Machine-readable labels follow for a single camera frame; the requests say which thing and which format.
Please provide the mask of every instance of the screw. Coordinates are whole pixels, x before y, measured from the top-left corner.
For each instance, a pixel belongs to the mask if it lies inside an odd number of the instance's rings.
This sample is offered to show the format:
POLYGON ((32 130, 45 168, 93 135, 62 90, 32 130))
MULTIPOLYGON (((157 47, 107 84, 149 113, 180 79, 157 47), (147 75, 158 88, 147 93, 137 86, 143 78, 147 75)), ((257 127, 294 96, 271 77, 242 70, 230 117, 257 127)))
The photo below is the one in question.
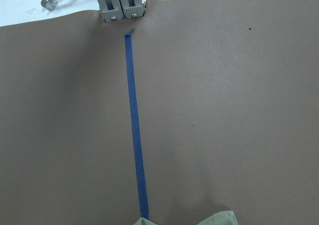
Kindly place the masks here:
POLYGON ((138 16, 139 16, 139 15, 138 15, 137 13, 132 13, 132 14, 131 14, 131 17, 132 17, 132 18, 137 18, 138 16))
POLYGON ((116 16, 113 15, 113 16, 110 17, 110 20, 111 20, 111 21, 116 21, 117 18, 116 18, 116 16))

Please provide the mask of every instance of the brown surface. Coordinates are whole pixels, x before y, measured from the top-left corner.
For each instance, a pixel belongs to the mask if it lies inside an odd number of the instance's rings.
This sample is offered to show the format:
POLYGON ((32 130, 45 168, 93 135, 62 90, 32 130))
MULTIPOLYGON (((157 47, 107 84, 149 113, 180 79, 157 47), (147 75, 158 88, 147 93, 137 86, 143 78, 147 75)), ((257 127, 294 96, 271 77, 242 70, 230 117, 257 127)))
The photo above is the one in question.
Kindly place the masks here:
POLYGON ((232 209, 242 225, 316 224, 318 8, 148 1, 135 21, 84 11, 0 28, 0 224, 138 219, 132 27, 151 220, 232 209))

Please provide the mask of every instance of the blue line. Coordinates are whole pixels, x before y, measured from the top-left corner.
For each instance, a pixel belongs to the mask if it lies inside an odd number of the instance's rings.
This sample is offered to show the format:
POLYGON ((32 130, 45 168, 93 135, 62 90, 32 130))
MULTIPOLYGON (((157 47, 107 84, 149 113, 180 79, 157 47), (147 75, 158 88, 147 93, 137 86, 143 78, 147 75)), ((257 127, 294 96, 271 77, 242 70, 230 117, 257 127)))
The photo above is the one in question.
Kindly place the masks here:
POLYGON ((139 192, 140 212, 141 212, 142 218, 149 219, 149 204, 148 204, 148 195, 146 192, 138 103, 136 100, 135 79, 134 79, 134 65, 133 65, 133 52, 132 52, 132 39, 131 39, 131 34, 133 33, 133 31, 134 29, 131 29, 124 36, 125 52, 126 52, 126 68, 127 68, 127 74, 128 74, 133 146, 134 146, 134 156, 135 156, 136 178, 137 178, 138 192, 139 192))

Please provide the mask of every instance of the blue tape strip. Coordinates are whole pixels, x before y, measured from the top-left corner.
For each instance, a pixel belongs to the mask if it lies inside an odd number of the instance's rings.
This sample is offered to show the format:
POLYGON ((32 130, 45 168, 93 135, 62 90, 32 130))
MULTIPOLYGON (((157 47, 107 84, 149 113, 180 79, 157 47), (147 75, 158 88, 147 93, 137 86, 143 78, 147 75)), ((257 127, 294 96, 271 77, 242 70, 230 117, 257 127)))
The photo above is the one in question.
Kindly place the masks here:
POLYGON ((126 68, 128 74, 129 99, 131 110, 132 134, 135 156, 136 178, 138 183, 139 202, 141 217, 149 219, 149 204, 148 195, 146 192, 146 182, 144 174, 143 154, 141 146, 140 123, 138 113, 138 103, 136 100, 136 89, 134 79, 134 65, 132 52, 131 34, 134 29, 131 29, 125 36, 125 52, 126 52, 126 68))

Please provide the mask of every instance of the small mark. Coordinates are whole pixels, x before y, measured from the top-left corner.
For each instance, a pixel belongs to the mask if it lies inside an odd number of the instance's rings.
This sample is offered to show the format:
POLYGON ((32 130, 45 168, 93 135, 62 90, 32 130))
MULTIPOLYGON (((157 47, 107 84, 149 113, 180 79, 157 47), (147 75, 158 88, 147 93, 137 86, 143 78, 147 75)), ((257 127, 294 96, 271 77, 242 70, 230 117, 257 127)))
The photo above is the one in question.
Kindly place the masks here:
POLYGON ((34 12, 34 8, 31 9, 31 10, 27 10, 25 13, 27 13, 27 14, 32 14, 33 12, 34 12))

